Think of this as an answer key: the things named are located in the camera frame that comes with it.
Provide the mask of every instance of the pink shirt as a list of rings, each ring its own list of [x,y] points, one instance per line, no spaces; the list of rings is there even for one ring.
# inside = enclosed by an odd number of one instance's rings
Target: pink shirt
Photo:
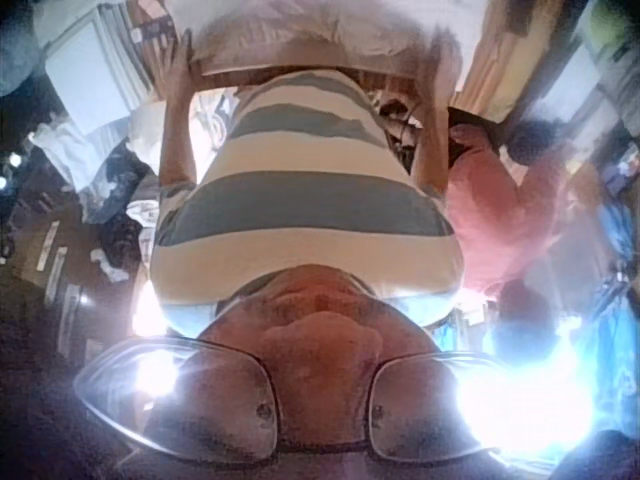
[[[529,168],[520,186],[488,148],[458,158],[447,209],[465,260],[465,288],[495,297],[544,251],[565,181],[556,150]]]

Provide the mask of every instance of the dark hair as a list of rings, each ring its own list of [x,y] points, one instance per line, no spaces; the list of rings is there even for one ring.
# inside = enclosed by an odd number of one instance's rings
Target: dark hair
[[[556,142],[556,125],[543,120],[520,122],[506,141],[514,162],[530,167]]]
[[[491,340],[496,356],[512,365],[546,359],[557,343],[547,300],[522,280],[508,282],[498,296]]]

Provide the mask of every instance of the nose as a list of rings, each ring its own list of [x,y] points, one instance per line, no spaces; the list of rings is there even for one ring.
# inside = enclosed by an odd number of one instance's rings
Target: nose
[[[280,402],[282,438],[316,445],[362,440],[364,404],[381,351],[378,332],[333,312],[266,332],[260,356]]]

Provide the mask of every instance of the eyeglass frame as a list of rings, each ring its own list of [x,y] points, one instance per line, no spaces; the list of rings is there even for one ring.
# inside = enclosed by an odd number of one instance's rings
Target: eyeglass frame
[[[268,457],[263,459],[259,459],[253,462],[246,463],[225,463],[216,460],[206,460],[202,458],[193,458],[192,456],[186,456],[184,454],[175,452],[173,450],[169,450],[168,448],[162,447],[161,445],[156,444],[155,442],[145,438],[144,436],[132,432],[125,426],[113,420],[107,414],[103,413],[95,407],[90,401],[85,399],[85,396],[82,394],[81,382],[82,380],[88,376],[89,373],[95,373],[99,371],[104,371],[108,366],[120,357],[121,354],[125,353],[132,347],[141,346],[141,345],[158,345],[163,347],[171,347],[174,345],[178,346],[194,346],[194,350],[198,348],[204,347],[208,350],[222,350],[222,351],[231,351],[234,353],[239,353],[241,355],[245,355],[253,360],[264,372],[265,378],[269,384],[269,388],[271,390],[271,395],[274,401],[275,407],[275,416],[276,416],[276,442],[273,451]],[[314,454],[314,455],[331,455],[331,454],[340,454],[340,453],[357,453],[357,452],[366,452],[367,455],[379,462],[382,463],[392,463],[396,466],[405,466],[405,467],[426,467],[426,468],[434,468],[449,465],[452,463],[456,463],[458,461],[463,461],[467,457],[472,455],[477,455],[481,453],[491,453],[495,452],[497,449],[495,447],[483,447],[478,444],[477,447],[472,448],[468,451],[465,451],[460,454],[456,454],[455,456],[451,456],[448,458],[443,458],[439,460],[411,460],[411,459],[398,459],[398,458],[389,458],[382,455],[380,452],[376,450],[373,444],[372,435],[371,435],[371,407],[372,407],[372,399],[374,386],[376,384],[376,379],[378,378],[379,373],[383,368],[388,366],[391,363],[395,363],[398,361],[411,359],[411,358],[433,358],[437,360],[446,360],[446,359],[473,359],[488,362],[494,366],[500,367],[502,369],[506,368],[499,360],[492,357],[491,355],[487,355],[484,353],[478,352],[437,352],[437,353],[410,353],[406,355],[400,355],[394,358],[390,358],[385,360],[384,362],[378,364],[371,376],[371,381],[369,383],[366,403],[364,409],[364,418],[363,427],[365,438],[363,440],[358,440],[355,442],[345,442],[345,443],[337,443],[330,445],[314,445],[314,444],[296,444],[296,443],[283,443],[280,438],[281,432],[281,411],[280,411],[280,402],[278,400],[278,395],[276,392],[276,388],[271,377],[271,373],[269,369],[266,367],[264,362],[258,358],[257,356],[245,352],[244,350],[229,347],[227,345],[223,345],[217,342],[209,342],[206,340],[199,339],[190,339],[184,337],[167,337],[167,336],[153,336],[153,337],[145,337],[145,338],[129,338],[120,342],[108,350],[100,353],[96,358],[91,360],[88,364],[86,364],[82,370],[76,375],[73,381],[73,390],[76,396],[82,401],[83,405],[94,414],[100,421],[105,423],[108,427],[115,430],[118,435],[123,436],[127,439],[127,441],[132,442],[133,444],[151,450],[154,453],[161,454],[163,456],[168,456],[172,459],[178,460],[188,465],[194,466],[203,466],[206,465],[212,470],[219,471],[232,471],[232,470],[248,470],[254,468],[264,468],[269,465],[273,465],[277,463],[278,456],[280,454],[287,453],[306,453],[306,454]]]

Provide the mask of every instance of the striped t-shirt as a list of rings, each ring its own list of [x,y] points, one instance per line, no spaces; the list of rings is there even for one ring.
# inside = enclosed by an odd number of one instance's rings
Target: striped t-shirt
[[[247,285],[308,264],[350,273],[420,325],[450,311],[463,271],[438,200],[333,71],[262,85],[202,182],[162,189],[151,279],[171,326],[195,337]]]

